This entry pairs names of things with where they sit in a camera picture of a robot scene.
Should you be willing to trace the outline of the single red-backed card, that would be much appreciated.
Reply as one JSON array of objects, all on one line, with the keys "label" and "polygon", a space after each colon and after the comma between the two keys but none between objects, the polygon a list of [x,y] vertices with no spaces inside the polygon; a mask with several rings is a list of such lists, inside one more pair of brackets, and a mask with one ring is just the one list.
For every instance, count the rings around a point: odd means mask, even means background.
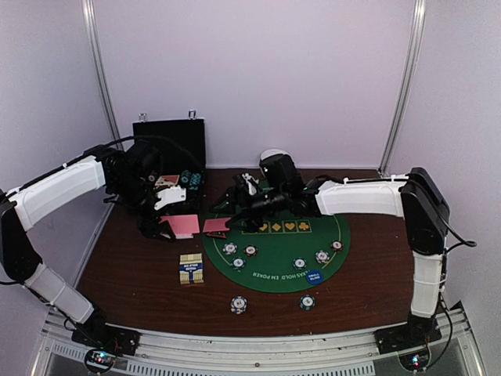
[{"label": "single red-backed card", "polygon": [[226,223],[229,218],[206,219],[204,222],[203,233],[222,233],[230,231]]}]

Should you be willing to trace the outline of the red-backed card deck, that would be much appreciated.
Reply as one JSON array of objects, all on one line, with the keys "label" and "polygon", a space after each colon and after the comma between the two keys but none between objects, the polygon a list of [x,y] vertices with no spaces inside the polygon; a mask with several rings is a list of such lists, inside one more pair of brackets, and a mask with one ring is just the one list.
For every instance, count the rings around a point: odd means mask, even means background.
[{"label": "red-backed card deck", "polygon": [[199,219],[196,214],[162,216],[160,223],[167,222],[176,240],[192,239],[200,232]]}]

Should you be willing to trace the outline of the blue tan ten chip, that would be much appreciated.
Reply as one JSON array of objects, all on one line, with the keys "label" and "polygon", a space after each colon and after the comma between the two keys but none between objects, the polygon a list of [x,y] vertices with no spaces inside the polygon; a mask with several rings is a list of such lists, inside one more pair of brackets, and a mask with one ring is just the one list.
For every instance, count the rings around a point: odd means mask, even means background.
[{"label": "blue tan ten chip", "polygon": [[237,250],[238,246],[233,242],[226,243],[222,247],[222,251],[225,255],[234,255],[236,254]]}]

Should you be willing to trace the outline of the brown black chip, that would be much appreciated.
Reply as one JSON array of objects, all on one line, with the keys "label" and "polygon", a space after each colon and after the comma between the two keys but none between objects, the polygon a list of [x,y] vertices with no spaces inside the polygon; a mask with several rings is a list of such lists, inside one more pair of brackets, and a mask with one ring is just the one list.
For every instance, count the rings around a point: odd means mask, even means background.
[{"label": "brown black chip", "polygon": [[330,247],[331,247],[332,251],[335,253],[341,252],[344,249],[343,243],[341,241],[338,241],[338,240],[332,241],[330,243]]},{"label": "brown black chip", "polygon": [[247,245],[244,248],[243,253],[247,257],[254,257],[254,256],[256,256],[258,254],[258,249],[254,245]]}]

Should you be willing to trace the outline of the green blue chip bottom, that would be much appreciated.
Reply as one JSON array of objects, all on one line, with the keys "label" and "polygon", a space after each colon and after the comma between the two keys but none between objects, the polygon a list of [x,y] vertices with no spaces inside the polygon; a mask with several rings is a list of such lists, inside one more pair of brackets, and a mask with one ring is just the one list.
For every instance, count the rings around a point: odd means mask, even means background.
[{"label": "green blue chip bottom", "polygon": [[308,266],[308,263],[307,261],[304,259],[304,258],[295,258],[293,261],[292,261],[292,266],[296,269],[296,270],[304,270],[307,268]]}]

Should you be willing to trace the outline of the blue small blind button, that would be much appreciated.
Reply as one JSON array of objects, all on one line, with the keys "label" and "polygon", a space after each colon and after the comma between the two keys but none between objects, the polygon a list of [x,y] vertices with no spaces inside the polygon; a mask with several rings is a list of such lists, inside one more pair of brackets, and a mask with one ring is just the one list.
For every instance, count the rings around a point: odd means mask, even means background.
[{"label": "blue small blind button", "polygon": [[324,281],[324,276],[319,270],[309,270],[306,274],[306,280],[311,285],[320,285]]}]

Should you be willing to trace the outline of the red black all-in triangle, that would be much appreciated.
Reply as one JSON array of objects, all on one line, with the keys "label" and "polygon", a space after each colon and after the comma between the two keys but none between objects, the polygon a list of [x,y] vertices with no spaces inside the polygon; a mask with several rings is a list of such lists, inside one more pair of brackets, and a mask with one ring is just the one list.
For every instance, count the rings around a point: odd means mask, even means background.
[{"label": "red black all-in triangle", "polygon": [[207,232],[206,236],[213,239],[223,239],[223,240],[227,238],[226,233],[221,231]]}]

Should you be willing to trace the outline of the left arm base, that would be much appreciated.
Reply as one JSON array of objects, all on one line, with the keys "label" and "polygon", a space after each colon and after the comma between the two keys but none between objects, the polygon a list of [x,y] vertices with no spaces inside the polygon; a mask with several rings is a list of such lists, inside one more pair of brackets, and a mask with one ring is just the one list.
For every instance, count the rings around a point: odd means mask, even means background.
[{"label": "left arm base", "polygon": [[84,334],[76,329],[71,335],[71,340],[89,347],[105,349],[115,355],[134,356],[140,337],[141,334],[138,331],[106,325],[105,334],[101,338]]}]

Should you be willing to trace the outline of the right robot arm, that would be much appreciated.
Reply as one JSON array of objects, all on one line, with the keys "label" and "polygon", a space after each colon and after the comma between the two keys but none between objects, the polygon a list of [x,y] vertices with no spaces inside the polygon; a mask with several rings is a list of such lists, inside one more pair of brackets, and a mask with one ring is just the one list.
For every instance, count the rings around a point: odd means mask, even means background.
[{"label": "right robot arm", "polygon": [[282,211],[308,217],[377,214],[404,219],[414,257],[414,285],[401,337],[407,345],[419,345],[434,329],[450,231],[449,205],[427,171],[413,168],[408,174],[378,179],[321,175],[305,183],[292,157],[278,149],[263,152],[259,168],[267,190],[252,175],[236,175],[233,186],[212,204],[212,212],[231,216],[228,227],[255,232],[265,216]]}]

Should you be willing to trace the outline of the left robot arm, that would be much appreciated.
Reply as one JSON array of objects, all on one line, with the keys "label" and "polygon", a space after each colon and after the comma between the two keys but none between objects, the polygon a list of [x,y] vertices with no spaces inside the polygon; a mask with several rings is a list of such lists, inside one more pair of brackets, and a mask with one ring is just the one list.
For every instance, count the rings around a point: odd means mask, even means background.
[{"label": "left robot arm", "polygon": [[170,202],[154,187],[162,168],[160,151],[145,139],[126,151],[108,143],[1,194],[1,265],[9,283],[26,287],[56,307],[96,348],[113,339],[103,311],[43,262],[27,233],[65,204],[104,188],[112,201],[136,215],[144,237],[173,241],[175,234],[162,219]]}]

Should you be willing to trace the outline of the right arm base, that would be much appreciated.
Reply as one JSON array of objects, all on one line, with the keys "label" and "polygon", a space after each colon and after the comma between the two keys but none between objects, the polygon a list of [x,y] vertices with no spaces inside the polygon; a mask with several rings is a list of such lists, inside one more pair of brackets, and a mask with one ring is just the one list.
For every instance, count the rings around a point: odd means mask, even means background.
[{"label": "right arm base", "polygon": [[442,333],[439,329],[425,331],[422,328],[403,324],[376,330],[374,332],[374,337],[379,354],[383,355],[426,346],[430,342],[440,340],[442,338]]}]

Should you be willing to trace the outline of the teal chips in case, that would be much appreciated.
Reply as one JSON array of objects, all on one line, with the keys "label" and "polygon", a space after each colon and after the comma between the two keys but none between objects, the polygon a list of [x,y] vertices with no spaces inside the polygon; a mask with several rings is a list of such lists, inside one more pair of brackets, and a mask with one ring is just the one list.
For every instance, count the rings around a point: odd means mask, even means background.
[{"label": "teal chips in case", "polygon": [[188,190],[198,190],[202,183],[202,175],[200,173],[193,173],[189,179]]}]

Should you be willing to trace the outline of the card pack in case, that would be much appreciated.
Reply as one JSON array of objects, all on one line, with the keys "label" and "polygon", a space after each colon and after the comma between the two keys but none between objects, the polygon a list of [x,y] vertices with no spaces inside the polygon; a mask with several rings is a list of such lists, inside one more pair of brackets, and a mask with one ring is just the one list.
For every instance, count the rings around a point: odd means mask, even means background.
[{"label": "card pack in case", "polygon": [[155,186],[177,186],[179,175],[161,175],[155,182]]}]

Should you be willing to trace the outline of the green blue chips in case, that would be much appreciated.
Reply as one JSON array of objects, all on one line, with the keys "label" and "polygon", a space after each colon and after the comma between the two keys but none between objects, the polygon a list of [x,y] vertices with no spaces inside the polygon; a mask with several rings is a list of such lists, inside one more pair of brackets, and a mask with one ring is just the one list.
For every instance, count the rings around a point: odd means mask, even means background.
[{"label": "green blue chips in case", "polygon": [[189,184],[189,181],[191,180],[192,172],[190,170],[185,170],[182,172],[180,175],[180,181],[183,184]]}]

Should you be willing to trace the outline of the gold blue card box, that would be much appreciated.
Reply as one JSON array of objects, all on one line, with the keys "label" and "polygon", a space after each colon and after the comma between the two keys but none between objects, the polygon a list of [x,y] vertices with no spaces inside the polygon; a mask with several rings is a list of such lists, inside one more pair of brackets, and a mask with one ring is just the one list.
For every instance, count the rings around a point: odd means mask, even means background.
[{"label": "gold blue card box", "polygon": [[204,283],[204,261],[201,253],[180,255],[179,282],[181,285]]}]

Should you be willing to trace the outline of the white ceramic bowl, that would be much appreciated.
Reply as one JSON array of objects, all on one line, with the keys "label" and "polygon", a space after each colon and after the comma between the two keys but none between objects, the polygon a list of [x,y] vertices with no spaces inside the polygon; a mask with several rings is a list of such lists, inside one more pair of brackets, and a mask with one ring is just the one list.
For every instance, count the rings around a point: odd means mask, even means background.
[{"label": "white ceramic bowl", "polygon": [[285,150],[281,150],[281,149],[267,149],[265,151],[263,151],[261,154],[260,154],[260,159],[261,160],[264,160],[268,157],[272,157],[272,156],[275,156],[275,155],[288,155],[288,153],[285,151]]}]

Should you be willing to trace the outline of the round green poker mat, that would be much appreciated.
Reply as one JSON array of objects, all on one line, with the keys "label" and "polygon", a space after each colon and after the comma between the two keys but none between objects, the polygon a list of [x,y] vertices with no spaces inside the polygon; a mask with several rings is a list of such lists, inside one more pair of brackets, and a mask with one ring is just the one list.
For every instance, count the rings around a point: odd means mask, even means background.
[{"label": "round green poker mat", "polygon": [[[351,246],[350,227],[343,215],[305,218],[282,211],[256,233],[230,230],[226,236],[225,240],[203,236],[204,249],[214,267],[240,286],[277,294],[305,291],[315,286],[306,280],[309,270],[319,270],[323,273],[323,282],[329,280],[343,266]],[[343,251],[332,251],[330,243],[334,240],[343,243]],[[238,246],[234,255],[225,255],[222,251],[229,242]],[[247,257],[243,253],[247,245],[254,245],[258,254]],[[315,260],[315,253],[320,250],[330,254],[327,264],[318,264]],[[242,270],[232,269],[235,257],[246,260]],[[305,259],[307,268],[296,270],[292,266],[295,258]]]}]

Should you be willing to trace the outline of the black poker chip case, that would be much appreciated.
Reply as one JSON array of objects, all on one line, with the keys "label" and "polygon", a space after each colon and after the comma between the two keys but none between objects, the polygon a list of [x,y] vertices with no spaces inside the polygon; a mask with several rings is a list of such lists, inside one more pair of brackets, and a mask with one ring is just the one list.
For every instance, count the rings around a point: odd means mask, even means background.
[{"label": "black poker chip case", "polygon": [[[135,136],[151,136],[151,143],[160,151],[162,175],[179,175],[178,184],[186,188],[186,200],[173,204],[171,214],[196,214],[203,200],[206,172],[205,123],[201,118],[136,122],[132,125]],[[183,171],[202,175],[198,190],[188,190],[189,184],[180,181]]]}]

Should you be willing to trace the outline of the blue tan chip stack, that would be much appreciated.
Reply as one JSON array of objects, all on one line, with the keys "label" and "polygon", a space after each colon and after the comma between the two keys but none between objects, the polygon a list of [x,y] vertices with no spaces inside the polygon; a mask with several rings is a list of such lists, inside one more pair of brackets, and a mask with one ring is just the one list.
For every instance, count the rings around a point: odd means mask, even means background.
[{"label": "blue tan chip stack", "polygon": [[236,296],[230,302],[230,310],[235,314],[242,314],[247,310],[248,302],[243,296]]}]

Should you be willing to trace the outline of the green blue chip stack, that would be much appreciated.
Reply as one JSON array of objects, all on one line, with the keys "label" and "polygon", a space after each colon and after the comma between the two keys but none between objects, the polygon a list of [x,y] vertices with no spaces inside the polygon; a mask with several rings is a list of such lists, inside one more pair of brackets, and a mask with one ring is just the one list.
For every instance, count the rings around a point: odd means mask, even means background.
[{"label": "green blue chip stack", "polygon": [[316,300],[311,295],[303,295],[300,298],[299,306],[304,311],[312,310],[316,305]]}]

